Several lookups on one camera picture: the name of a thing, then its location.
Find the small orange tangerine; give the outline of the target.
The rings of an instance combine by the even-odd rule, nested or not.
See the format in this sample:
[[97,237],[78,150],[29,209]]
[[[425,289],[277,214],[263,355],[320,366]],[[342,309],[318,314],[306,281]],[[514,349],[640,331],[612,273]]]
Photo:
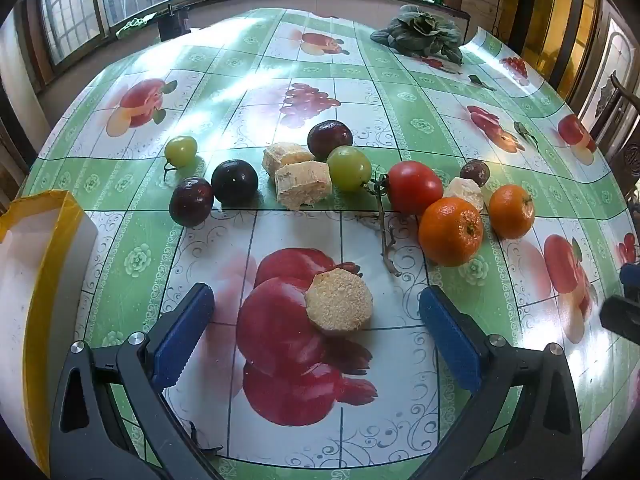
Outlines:
[[536,212],[533,197],[515,184],[500,186],[488,205],[491,227],[498,237],[517,240],[533,226]]

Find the large orange tangerine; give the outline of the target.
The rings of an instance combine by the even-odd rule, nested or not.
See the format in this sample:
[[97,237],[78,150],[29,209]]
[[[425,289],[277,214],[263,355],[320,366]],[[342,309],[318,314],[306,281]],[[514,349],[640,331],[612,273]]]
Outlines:
[[480,249],[483,236],[480,212],[459,197],[444,197],[428,206],[418,231],[424,256],[447,268],[471,260]]

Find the pale cake chunk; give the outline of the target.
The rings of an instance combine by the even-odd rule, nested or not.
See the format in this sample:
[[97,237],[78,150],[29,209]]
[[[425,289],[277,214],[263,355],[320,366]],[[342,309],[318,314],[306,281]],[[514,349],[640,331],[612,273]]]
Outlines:
[[482,212],[485,208],[482,190],[472,179],[453,178],[446,186],[444,196],[461,198],[473,205],[479,212]]

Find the dark red date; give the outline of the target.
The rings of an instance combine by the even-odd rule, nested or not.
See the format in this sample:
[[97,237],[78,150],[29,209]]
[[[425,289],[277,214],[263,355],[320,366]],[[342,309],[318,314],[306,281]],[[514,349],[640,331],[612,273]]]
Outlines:
[[479,159],[472,159],[460,169],[459,177],[472,180],[482,188],[490,178],[490,169],[486,162]]

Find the round breaded cake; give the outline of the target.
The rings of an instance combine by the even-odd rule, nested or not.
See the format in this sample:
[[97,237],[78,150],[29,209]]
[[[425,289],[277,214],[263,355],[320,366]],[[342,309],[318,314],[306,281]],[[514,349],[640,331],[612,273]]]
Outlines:
[[371,321],[373,296],[360,276],[342,268],[317,274],[305,292],[309,321],[326,334],[358,332]]

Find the large red tomato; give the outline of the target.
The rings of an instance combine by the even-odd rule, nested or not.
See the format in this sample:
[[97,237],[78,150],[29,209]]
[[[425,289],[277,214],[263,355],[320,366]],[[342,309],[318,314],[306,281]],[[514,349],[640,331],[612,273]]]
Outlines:
[[401,214],[423,214],[444,195],[442,181],[422,162],[398,162],[388,172],[387,196]]

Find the black plum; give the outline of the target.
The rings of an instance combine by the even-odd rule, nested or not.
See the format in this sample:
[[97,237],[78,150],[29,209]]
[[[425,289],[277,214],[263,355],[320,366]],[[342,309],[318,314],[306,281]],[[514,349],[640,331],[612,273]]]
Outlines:
[[216,167],[210,185],[214,197],[224,206],[241,205],[256,194],[258,175],[245,160],[229,159]]

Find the small green grape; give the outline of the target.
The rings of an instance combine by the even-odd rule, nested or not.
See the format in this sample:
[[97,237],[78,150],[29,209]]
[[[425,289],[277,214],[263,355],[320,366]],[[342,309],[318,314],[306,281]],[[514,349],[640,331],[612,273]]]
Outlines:
[[176,136],[164,148],[166,164],[172,168],[190,165],[198,152],[198,142],[192,136]]

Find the beige cake chunk front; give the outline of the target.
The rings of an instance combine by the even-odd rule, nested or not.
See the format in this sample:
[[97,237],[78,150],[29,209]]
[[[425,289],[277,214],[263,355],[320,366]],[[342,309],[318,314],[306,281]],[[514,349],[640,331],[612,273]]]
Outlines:
[[313,205],[332,193],[329,166],[308,160],[288,164],[274,174],[278,202],[289,210]]

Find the beige cake chunk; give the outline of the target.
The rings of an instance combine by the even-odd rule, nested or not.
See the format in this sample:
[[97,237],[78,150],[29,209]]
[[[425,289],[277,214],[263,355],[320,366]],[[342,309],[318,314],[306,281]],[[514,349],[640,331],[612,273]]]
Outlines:
[[303,145],[278,142],[270,144],[264,149],[262,166],[267,171],[268,176],[273,179],[281,167],[297,164],[298,162],[309,162],[310,160],[314,160],[314,155]]
[[329,166],[308,160],[288,164],[274,174],[278,202],[289,210],[313,205],[332,193]]

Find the large green grape with stem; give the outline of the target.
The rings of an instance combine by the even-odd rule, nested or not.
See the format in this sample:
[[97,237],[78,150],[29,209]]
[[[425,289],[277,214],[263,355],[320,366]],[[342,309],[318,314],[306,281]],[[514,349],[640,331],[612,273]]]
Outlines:
[[355,192],[372,176],[370,160],[358,148],[341,145],[329,154],[326,163],[333,185],[342,192]]

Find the dark red plum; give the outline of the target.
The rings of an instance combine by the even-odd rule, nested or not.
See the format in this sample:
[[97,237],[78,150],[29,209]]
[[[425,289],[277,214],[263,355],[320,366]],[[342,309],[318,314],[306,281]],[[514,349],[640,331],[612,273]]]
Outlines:
[[323,162],[334,148],[352,145],[352,132],[344,122],[325,120],[310,129],[307,145],[314,158]]

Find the carved wooden chair right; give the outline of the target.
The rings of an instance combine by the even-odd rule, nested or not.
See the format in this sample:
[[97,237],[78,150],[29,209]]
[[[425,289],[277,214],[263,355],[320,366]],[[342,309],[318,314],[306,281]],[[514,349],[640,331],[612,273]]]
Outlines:
[[639,200],[639,97],[613,72],[601,88],[590,130],[628,204]]

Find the yellow rimmed white tray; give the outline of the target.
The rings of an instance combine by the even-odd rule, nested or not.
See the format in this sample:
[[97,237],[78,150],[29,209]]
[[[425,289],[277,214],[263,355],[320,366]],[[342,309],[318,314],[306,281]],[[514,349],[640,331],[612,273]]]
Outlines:
[[45,474],[58,378],[96,234],[61,190],[14,200],[1,216],[1,418]]

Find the dry brown stem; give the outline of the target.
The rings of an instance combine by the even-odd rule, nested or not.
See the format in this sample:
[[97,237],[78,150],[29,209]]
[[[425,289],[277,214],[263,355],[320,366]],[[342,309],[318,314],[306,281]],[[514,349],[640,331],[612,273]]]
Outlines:
[[390,252],[396,244],[396,238],[392,228],[386,228],[385,223],[385,209],[383,205],[383,197],[388,194],[390,189],[390,178],[388,174],[379,174],[376,177],[372,177],[371,180],[364,186],[367,193],[375,198],[376,203],[376,218],[378,218],[378,228],[381,235],[381,256],[384,266],[390,275],[395,278],[401,276],[401,272],[396,268],[393,262]]

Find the dark green leafy vegetable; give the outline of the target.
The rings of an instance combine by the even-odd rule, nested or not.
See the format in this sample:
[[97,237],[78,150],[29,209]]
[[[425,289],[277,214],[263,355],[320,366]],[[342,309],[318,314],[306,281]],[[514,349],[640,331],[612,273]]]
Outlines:
[[462,31],[453,21],[405,4],[386,27],[371,32],[377,44],[409,56],[441,54],[449,62],[461,65]]

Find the green cloth on windowsill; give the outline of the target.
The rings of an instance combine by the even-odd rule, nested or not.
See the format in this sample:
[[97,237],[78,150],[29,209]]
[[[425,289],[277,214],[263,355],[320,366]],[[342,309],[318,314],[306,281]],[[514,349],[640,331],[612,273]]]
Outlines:
[[152,23],[155,17],[156,13],[149,13],[143,16],[138,16],[137,18],[132,18],[125,25],[122,25],[122,27],[116,32],[116,38],[121,40],[138,30],[144,29]]

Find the black pen holder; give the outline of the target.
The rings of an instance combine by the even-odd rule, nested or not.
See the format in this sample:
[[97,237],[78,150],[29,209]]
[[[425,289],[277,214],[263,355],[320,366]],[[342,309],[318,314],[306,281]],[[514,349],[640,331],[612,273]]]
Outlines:
[[156,17],[160,41],[165,42],[186,35],[191,31],[189,8],[187,6],[168,6]]

